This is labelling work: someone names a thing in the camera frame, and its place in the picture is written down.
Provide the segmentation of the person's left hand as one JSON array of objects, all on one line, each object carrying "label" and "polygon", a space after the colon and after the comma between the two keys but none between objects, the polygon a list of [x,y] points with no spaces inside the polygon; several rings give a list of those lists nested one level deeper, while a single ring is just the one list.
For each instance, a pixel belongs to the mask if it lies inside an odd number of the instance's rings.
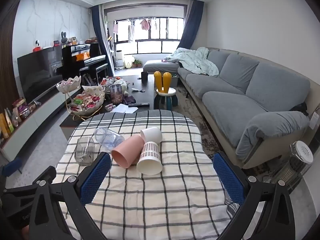
[{"label": "person's left hand", "polygon": [[29,226],[21,229],[21,236],[23,240],[29,240]]}]

